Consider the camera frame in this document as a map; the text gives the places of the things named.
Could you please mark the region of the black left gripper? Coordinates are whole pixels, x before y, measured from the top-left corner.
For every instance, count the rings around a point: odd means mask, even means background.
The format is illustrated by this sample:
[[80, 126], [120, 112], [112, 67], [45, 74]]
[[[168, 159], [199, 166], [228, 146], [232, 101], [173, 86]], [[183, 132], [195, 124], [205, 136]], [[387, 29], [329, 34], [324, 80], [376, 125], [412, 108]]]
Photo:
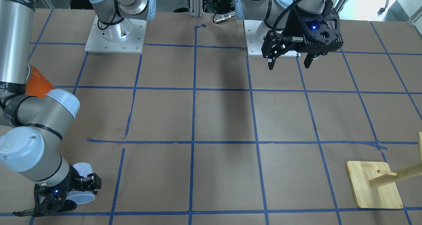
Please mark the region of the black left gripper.
[[262, 56], [268, 59], [269, 70], [273, 70], [278, 57], [291, 50], [307, 53], [304, 67], [309, 69], [314, 58], [337, 51], [343, 45], [340, 19], [335, 9], [312, 14], [293, 8], [281, 33], [268, 31], [261, 51]]

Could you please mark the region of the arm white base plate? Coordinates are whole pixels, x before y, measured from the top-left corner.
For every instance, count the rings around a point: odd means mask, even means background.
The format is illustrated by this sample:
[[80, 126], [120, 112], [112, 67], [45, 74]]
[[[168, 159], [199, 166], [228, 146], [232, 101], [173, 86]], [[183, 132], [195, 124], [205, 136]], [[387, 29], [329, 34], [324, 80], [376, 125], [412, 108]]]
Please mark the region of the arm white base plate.
[[249, 57], [262, 57], [262, 45], [269, 28], [262, 20], [244, 20], [245, 39]]
[[134, 53], [143, 52], [147, 21], [124, 19], [121, 23], [105, 26], [95, 17], [85, 51], [92, 53]]

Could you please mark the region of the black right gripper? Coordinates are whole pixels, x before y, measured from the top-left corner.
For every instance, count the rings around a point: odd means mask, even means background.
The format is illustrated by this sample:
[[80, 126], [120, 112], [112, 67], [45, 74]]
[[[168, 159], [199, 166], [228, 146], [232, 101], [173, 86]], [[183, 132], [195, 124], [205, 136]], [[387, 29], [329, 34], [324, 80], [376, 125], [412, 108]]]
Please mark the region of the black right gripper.
[[96, 174], [89, 174], [83, 178], [78, 174], [76, 169], [70, 168], [68, 175], [62, 182], [57, 185], [48, 185], [42, 183], [34, 187], [35, 206], [30, 210], [14, 211], [14, 216], [50, 216], [56, 213], [73, 211], [77, 208], [77, 204], [71, 200], [67, 200], [67, 193], [76, 188], [76, 184], [81, 180], [85, 181], [88, 189], [97, 195], [102, 188], [102, 180]]

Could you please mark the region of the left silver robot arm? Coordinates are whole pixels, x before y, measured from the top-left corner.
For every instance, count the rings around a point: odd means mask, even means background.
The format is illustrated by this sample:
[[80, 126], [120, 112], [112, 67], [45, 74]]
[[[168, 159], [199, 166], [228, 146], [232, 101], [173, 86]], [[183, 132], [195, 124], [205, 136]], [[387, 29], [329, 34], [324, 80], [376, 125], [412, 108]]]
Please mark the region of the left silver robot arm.
[[305, 68], [320, 55], [344, 44], [336, 0], [235, 0], [238, 19], [262, 21], [267, 27], [262, 57], [273, 70], [278, 57], [288, 51], [306, 53]]

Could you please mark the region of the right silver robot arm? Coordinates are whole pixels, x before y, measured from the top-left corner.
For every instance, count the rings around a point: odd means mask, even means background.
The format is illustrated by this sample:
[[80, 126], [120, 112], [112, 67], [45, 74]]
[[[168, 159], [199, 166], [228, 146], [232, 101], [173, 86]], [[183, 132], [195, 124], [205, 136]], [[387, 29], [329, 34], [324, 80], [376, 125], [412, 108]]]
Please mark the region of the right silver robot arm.
[[58, 152], [80, 102], [29, 64], [36, 0], [1, 0], [1, 163], [34, 182], [35, 205], [14, 216], [73, 211], [95, 198], [101, 178]]

